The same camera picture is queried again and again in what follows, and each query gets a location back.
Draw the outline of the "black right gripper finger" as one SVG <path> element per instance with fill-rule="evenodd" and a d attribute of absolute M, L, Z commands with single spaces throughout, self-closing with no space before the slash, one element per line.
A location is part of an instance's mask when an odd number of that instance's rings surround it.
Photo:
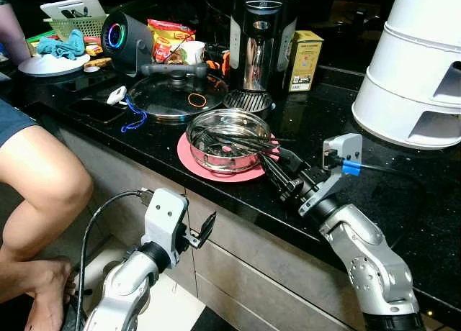
<path fill-rule="evenodd" d="M 268 155 L 258 155 L 260 164 L 264 169 L 264 174 L 271 183 L 279 190 L 279 199 L 287 201 L 292 192 L 291 179 L 277 164 L 277 162 Z"/>
<path fill-rule="evenodd" d="M 283 147 L 278 147 L 277 150 L 277 163 L 279 166 L 287 173 L 297 173 L 303 169 L 304 162 L 300 157 L 297 157 L 293 151 L 285 149 Z"/>

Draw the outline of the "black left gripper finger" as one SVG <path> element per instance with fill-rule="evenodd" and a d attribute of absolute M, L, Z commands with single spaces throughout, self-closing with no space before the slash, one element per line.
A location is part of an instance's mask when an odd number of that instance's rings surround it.
<path fill-rule="evenodd" d="M 201 248 L 207 241 L 208 237 L 211 235 L 214 224 L 216 222 L 217 213 L 212 212 L 210 216 L 205 219 L 205 221 L 200 225 L 199 235 L 193 238 L 194 248 Z"/>

